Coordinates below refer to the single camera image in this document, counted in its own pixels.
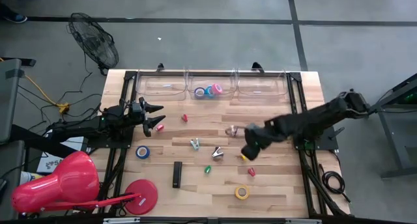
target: red clip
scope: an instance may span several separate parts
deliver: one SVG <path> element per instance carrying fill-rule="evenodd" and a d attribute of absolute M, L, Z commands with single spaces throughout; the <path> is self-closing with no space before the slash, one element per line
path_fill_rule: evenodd
<path fill-rule="evenodd" d="M 251 176 L 255 176 L 256 174 L 255 174 L 255 170 L 253 169 L 253 168 L 249 168 L 248 169 L 248 173 L 251 175 Z"/>
<path fill-rule="evenodd" d="M 159 125 L 156 127 L 156 131 L 161 131 L 162 129 L 164 129 L 164 125 Z"/>
<path fill-rule="evenodd" d="M 188 117 L 187 117 L 187 115 L 185 115 L 185 114 L 181 117 L 181 119 L 182 119 L 184 122 L 188 122 Z"/>

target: blue tape roll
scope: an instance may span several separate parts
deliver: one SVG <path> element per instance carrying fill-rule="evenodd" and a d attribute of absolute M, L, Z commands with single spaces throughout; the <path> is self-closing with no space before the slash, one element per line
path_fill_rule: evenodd
<path fill-rule="evenodd" d="M 139 159 L 146 159 L 149 157 L 149 155 L 151 154 L 151 150 L 149 150 L 149 147 L 146 146 L 138 146 L 138 148 L 136 149 L 136 156 Z"/>
<path fill-rule="evenodd" d="M 203 87 L 197 87 L 194 90 L 194 97 L 198 100 L 203 99 L 204 98 L 204 94 L 205 94 L 205 89 Z"/>
<path fill-rule="evenodd" d="M 207 96 L 207 98 L 214 98 L 214 93 L 211 86 L 205 89 L 204 94 Z"/>

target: red lamp base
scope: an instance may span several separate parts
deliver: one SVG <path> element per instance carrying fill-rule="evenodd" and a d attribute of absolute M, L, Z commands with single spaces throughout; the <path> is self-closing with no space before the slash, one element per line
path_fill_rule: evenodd
<path fill-rule="evenodd" d="M 140 193 L 140 197 L 136 197 L 133 201 L 126 204 L 125 208 L 135 215 L 146 214 L 151 211 L 158 201 L 158 190 L 156 186 L 149 180 L 139 179 L 132 182 L 125 193 Z"/>

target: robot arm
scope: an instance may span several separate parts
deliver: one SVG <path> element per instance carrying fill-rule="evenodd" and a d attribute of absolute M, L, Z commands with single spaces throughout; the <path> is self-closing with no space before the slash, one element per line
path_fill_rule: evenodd
<path fill-rule="evenodd" d="M 332 101 L 309 111 L 266 120 L 263 128 L 255 124 L 246 126 L 246 145 L 241 153 L 249 160 L 254 160 L 261 149 L 266 149 L 272 142 L 282 142 L 292 135 L 313 141 L 323 134 L 323 130 L 343 119 L 366 117 L 368 109 L 369 105 L 360 93 L 353 90 L 342 92 Z"/>
<path fill-rule="evenodd" d="M 93 138 L 98 136 L 106 136 L 111 140 L 118 141 L 124 137 L 127 129 L 137 125 L 143 125 L 143 133 L 151 136 L 151 128 L 154 128 L 165 115 L 150 118 L 147 113 L 163 109 L 163 106 L 150 105 L 143 97 L 139 99 L 139 103 L 133 101 L 132 103 L 122 105 L 115 105 L 104 109 L 101 116 L 93 117 L 90 120 L 84 119 L 73 122 L 58 121 L 48 126 L 48 138 L 56 141 L 66 141 L 68 138 L 84 136 Z"/>

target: red lamp shade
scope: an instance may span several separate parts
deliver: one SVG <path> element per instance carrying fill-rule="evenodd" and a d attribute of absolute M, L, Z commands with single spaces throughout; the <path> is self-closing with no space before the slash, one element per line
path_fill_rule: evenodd
<path fill-rule="evenodd" d="M 18 212 L 39 212 L 55 201 L 92 201 L 97 198 L 99 189 L 97 170 L 91 158 L 84 152 L 74 152 L 52 174 L 18 186 L 12 194 L 12 206 Z"/>

